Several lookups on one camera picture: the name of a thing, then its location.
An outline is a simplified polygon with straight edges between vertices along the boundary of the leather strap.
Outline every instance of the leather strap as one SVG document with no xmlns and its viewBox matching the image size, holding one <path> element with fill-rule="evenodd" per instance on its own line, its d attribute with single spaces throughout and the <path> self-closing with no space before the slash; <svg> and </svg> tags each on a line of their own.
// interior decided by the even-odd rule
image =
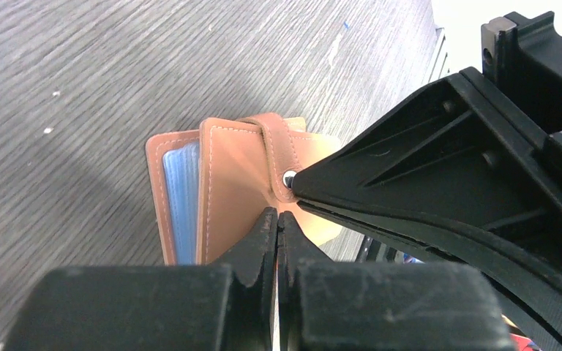
<svg viewBox="0 0 562 351">
<path fill-rule="evenodd" d="M 274 196 L 281 203 L 296 201 L 291 190 L 283 185 L 283 174 L 289 170 L 302 170 L 290 136 L 290 129 L 283 118 L 276 113 L 263 113 L 239 119 L 240 122 L 255 124 L 262 130 L 266 147 L 268 173 Z"/>
</svg>

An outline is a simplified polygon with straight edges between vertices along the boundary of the screw hole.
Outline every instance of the screw hole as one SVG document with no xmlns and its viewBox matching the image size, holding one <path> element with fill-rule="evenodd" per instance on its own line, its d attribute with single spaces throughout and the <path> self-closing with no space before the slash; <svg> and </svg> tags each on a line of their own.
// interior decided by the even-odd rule
<svg viewBox="0 0 562 351">
<path fill-rule="evenodd" d="M 487 48 L 484 49 L 483 55 L 484 55 L 484 61 L 487 64 L 492 65 L 492 54 L 490 53 L 490 51 Z"/>
</svg>

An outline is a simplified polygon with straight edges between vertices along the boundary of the tan leather wallet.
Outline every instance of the tan leather wallet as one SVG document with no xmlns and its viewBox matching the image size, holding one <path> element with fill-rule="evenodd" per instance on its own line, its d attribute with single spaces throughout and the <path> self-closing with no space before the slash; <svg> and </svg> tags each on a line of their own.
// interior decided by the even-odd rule
<svg viewBox="0 0 562 351">
<path fill-rule="evenodd" d="M 162 156 L 199 140 L 199 208 L 196 262 L 210 263 L 242 239 L 265 207 L 292 211 L 316 245 L 337 236 L 340 226 L 308 214 L 282 182 L 340 148 L 335 137 L 305 132 L 303 118 L 275 113 L 229 121 L 208 118 L 199 130 L 151 137 L 146 153 L 165 263 L 176 257 Z"/>
</svg>

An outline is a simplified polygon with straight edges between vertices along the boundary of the wallet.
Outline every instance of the wallet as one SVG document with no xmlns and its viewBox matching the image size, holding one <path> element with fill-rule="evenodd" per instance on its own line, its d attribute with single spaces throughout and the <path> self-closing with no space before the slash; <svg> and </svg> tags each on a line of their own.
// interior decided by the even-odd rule
<svg viewBox="0 0 562 351">
<path fill-rule="evenodd" d="M 305 128 L 303 118 L 264 113 L 238 121 L 208 118 L 199 130 L 149 138 L 146 155 L 165 264 L 214 261 L 249 232 L 266 207 L 292 211 L 316 245 L 336 237 L 341 227 L 301 210 L 283 183 L 286 172 L 299 172 L 340 148 L 337 138 Z M 188 186 L 194 174 L 188 169 L 195 168 L 188 159 L 195 161 L 184 154 L 193 143 L 198 145 L 198 185 Z M 188 194 L 195 187 L 197 199 L 192 200 Z"/>
</svg>

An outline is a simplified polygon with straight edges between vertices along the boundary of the blue card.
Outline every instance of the blue card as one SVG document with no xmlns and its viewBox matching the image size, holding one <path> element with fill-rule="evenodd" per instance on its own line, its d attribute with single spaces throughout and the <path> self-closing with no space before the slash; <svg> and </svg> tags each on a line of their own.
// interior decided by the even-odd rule
<svg viewBox="0 0 562 351">
<path fill-rule="evenodd" d="M 165 167 L 171 227 L 179 265 L 195 264 L 199 190 L 199 143 L 167 152 Z"/>
</svg>

